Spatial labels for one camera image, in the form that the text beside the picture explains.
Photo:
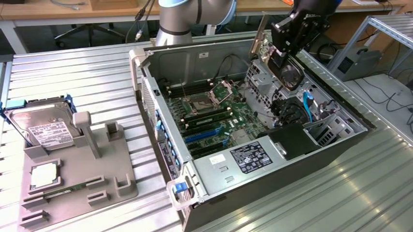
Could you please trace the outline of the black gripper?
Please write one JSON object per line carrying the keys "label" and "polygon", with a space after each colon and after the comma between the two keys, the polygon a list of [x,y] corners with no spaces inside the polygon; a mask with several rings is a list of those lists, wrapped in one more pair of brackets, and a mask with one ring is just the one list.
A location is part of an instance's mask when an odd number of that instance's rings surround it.
{"label": "black gripper", "polygon": [[271,41],[279,57],[295,55],[314,37],[329,29],[334,0],[295,0],[290,15],[271,24]]}

